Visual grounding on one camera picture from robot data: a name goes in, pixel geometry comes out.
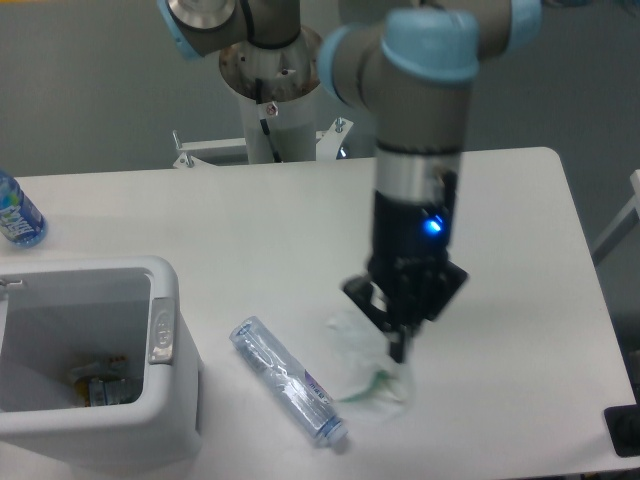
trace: blue led light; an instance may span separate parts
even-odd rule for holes
[[[442,232],[444,228],[443,223],[442,218],[436,215],[435,217],[427,218],[422,224],[422,227],[427,235],[436,236]]]

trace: blue joint cap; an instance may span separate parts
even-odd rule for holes
[[[318,78],[327,92],[340,99],[336,87],[333,84],[333,60],[336,57],[338,47],[350,32],[361,28],[361,25],[344,25],[332,32],[322,43],[318,54]]]
[[[536,38],[541,26],[540,0],[511,0],[511,33],[507,52],[516,50]]]
[[[169,31],[171,32],[171,36],[173,40],[176,42],[176,46],[178,50],[182,54],[184,58],[187,60],[195,60],[196,58],[202,58],[202,56],[196,52],[191,44],[187,42],[187,39],[184,38],[184,35],[176,25],[176,21],[171,16],[171,12],[169,11],[169,5],[167,4],[167,0],[158,0],[158,8],[160,9],[160,13],[162,14],[162,18],[164,18],[167,27],[169,27]]]
[[[387,16],[382,52],[400,70],[444,84],[466,83],[480,68],[480,27],[467,12],[394,10]]]

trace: blue bottle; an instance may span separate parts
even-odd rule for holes
[[[15,178],[0,170],[0,232],[19,247],[40,243],[47,223]]]

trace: metal frame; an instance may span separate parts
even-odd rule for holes
[[[316,132],[316,161],[334,161],[342,142],[353,127],[353,122],[346,118],[338,117],[326,131]],[[178,153],[174,168],[193,168],[196,166],[223,166],[227,162],[223,157],[232,155],[246,155],[247,143],[244,138],[228,138],[224,140],[210,140],[205,142],[182,143],[178,132],[173,131],[173,140]],[[199,158],[213,158],[213,161],[204,162]]]
[[[597,267],[615,249],[640,221],[640,170],[631,175],[634,195],[617,213],[611,223],[596,238],[591,250],[593,264]]]

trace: gray floor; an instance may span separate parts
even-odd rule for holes
[[[375,17],[378,4],[303,0],[303,20],[324,35],[339,14],[355,18],[364,6]],[[592,242],[631,196],[628,178],[640,168],[640,17],[607,1],[545,14],[534,45],[484,66],[468,149],[555,149]],[[328,96],[319,104],[319,125],[339,114],[355,120],[355,153],[371,153],[366,115]],[[241,136],[216,58],[182,60],[155,2],[0,5],[4,168],[15,175],[168,168],[173,129],[183,141]],[[599,269],[626,348],[640,348],[639,271],[637,231]]]

